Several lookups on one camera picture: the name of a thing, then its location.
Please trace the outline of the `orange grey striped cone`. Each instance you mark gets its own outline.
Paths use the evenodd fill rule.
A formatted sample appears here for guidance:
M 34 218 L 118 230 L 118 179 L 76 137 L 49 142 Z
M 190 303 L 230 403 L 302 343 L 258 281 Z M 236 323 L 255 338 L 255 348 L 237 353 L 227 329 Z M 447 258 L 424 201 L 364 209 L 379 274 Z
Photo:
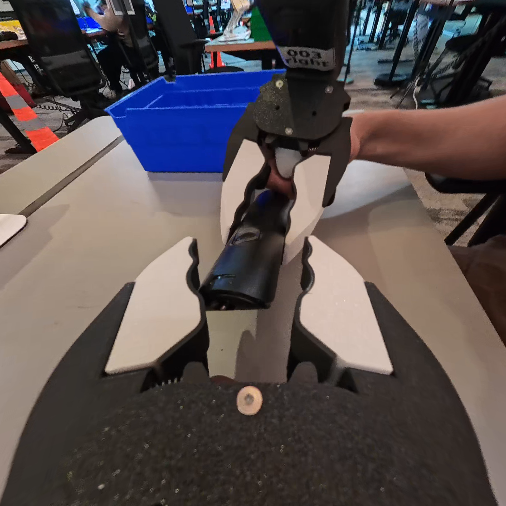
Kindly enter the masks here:
M 59 140 L 3 74 L 1 74 L 1 96 L 24 131 L 19 130 L 9 115 L 1 109 L 1 125 L 17 143 L 16 148 L 8 150 L 9 153 L 32 155 Z

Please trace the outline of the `person's right hand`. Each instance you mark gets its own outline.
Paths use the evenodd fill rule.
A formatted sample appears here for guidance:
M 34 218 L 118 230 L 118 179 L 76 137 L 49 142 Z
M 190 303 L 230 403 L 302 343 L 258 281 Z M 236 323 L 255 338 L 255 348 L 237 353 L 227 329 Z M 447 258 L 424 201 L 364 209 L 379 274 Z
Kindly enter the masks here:
M 352 123 L 350 127 L 351 149 L 349 161 L 345 165 L 345 167 L 347 167 L 352 161 L 358 159 L 361 144 L 359 119 L 362 119 L 362 114 L 353 115 L 351 118 L 352 118 Z M 272 153 L 267 154 L 266 161 L 268 162 L 268 165 L 270 167 L 270 174 L 268 176 L 266 187 L 279 193 L 285 194 L 290 199 L 295 199 L 293 176 L 282 175 L 279 172 L 274 154 Z

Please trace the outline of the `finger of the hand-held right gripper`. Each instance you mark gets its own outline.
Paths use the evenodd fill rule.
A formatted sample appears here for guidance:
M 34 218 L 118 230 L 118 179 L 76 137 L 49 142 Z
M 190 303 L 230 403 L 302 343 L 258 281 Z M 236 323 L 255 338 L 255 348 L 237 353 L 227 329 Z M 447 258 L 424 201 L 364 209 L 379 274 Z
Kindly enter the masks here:
M 324 206 L 329 156 L 313 155 L 301 160 L 294 168 L 295 200 L 289 211 L 289 228 L 285 237 L 282 264 L 288 264 L 304 246 L 321 218 Z
M 220 226 L 224 244 L 242 222 L 254 193 L 265 188 L 269 171 L 260 146 L 243 140 L 222 185 Z

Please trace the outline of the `grey desk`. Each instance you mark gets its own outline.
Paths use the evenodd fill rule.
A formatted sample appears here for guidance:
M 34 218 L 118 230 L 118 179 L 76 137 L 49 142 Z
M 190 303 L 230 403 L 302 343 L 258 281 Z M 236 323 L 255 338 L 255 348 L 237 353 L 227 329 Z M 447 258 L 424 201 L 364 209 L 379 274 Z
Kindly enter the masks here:
M 63 355 L 117 292 L 184 237 L 203 278 L 223 245 L 221 176 L 144 171 L 101 117 L 1 174 L 1 493 Z M 315 235 L 374 283 L 455 386 L 505 505 L 505 347 L 401 168 L 353 162 Z

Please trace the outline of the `white tilted board stand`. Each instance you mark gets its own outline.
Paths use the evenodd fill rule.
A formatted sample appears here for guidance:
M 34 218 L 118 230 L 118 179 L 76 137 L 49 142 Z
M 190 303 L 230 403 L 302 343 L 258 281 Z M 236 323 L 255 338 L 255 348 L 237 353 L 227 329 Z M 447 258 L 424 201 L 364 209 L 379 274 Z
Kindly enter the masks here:
M 254 6 L 254 1 L 230 1 L 230 4 L 231 17 L 217 41 L 246 41 L 250 38 L 250 29 L 241 25 L 241 20 Z

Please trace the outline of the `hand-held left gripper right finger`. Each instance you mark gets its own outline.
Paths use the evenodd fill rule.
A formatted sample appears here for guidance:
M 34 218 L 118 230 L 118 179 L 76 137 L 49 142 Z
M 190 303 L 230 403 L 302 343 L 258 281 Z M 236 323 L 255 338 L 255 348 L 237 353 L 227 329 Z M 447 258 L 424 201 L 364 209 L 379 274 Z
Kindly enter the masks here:
M 393 364 L 363 277 L 315 236 L 305 238 L 301 264 L 288 382 L 338 383 L 350 369 L 390 376 Z

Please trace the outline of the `small orange traffic cone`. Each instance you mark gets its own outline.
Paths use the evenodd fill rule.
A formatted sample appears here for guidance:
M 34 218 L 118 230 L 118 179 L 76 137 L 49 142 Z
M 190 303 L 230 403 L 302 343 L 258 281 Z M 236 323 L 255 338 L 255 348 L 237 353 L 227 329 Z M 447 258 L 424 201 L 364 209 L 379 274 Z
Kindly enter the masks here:
M 220 31 L 216 31 L 215 30 L 215 25 L 214 25 L 214 18 L 213 16 L 210 15 L 209 17 L 209 23 L 210 23 L 210 34 L 209 34 L 209 37 L 212 41 L 214 41 L 217 37 L 221 36 L 221 32 Z M 218 69 L 222 69 L 224 68 L 226 65 L 224 64 L 223 60 L 222 60 L 222 57 L 221 57 L 221 52 L 212 52 L 211 53 L 211 61 L 210 61 L 210 66 L 209 66 L 209 70 L 218 70 Z

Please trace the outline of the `black office chair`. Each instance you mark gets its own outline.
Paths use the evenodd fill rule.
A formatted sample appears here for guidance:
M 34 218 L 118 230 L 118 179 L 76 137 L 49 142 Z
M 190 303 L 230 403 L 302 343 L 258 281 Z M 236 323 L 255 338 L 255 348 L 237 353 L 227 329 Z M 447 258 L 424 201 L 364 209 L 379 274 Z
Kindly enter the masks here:
M 426 174 L 430 186 L 443 194 L 483 194 L 481 200 L 447 235 L 445 243 L 452 246 L 479 218 L 484 218 L 468 242 L 468 246 L 484 244 L 493 237 L 505 235 L 505 180 L 472 181 Z
M 81 32 L 71 1 L 10 1 L 27 45 L 7 50 L 6 59 L 20 63 L 45 95 L 79 102 L 66 120 L 74 130 L 82 122 L 107 116 L 108 101 L 99 92 L 105 76 Z

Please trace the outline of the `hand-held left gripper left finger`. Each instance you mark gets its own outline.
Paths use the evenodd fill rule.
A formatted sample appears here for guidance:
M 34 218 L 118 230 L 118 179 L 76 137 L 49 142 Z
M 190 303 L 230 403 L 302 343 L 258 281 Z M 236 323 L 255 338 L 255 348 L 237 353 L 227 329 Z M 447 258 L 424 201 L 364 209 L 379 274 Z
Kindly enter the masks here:
M 197 241 L 188 236 L 137 276 L 105 365 L 107 375 L 151 370 L 160 381 L 174 381 L 191 362 L 209 371 L 198 264 Z

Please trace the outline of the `black remote control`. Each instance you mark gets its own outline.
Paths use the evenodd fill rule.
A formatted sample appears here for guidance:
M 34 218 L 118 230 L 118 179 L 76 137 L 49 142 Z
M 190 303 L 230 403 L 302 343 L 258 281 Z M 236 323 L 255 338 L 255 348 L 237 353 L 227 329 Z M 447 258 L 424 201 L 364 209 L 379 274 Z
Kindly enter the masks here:
M 248 207 L 202 283 L 208 311 L 263 310 L 277 287 L 290 200 L 266 190 Z

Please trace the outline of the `green plastic bin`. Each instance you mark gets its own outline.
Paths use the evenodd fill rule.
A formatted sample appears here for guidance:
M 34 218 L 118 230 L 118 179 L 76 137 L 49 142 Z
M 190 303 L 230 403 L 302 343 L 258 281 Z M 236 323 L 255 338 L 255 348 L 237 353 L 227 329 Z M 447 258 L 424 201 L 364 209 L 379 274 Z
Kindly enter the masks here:
M 257 6 L 251 11 L 250 36 L 255 42 L 272 41 L 272 36 Z

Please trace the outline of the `person's right forearm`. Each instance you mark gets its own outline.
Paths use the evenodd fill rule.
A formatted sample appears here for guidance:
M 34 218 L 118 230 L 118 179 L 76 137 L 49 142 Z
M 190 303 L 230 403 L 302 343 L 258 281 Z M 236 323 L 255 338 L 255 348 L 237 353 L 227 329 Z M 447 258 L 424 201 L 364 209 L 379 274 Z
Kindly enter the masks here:
M 361 112 L 353 116 L 350 136 L 349 162 L 505 180 L 505 95 L 446 109 Z

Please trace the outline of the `wooden table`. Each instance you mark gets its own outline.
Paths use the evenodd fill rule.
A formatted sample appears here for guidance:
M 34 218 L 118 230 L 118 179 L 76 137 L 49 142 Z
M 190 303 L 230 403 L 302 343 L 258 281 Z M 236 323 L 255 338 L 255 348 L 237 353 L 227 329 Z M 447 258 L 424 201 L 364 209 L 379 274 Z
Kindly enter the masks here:
M 205 52 L 233 54 L 235 57 L 247 61 L 275 58 L 277 48 L 273 41 L 255 41 L 253 38 L 243 41 L 221 41 L 215 39 L 204 46 Z

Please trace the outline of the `blue plastic bin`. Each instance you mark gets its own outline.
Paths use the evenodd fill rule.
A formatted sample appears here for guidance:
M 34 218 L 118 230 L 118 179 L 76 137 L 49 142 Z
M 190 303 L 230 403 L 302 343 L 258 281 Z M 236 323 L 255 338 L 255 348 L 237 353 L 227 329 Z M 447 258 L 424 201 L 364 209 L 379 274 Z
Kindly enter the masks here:
M 147 172 L 222 173 L 227 142 L 277 70 L 159 77 L 105 111 Z

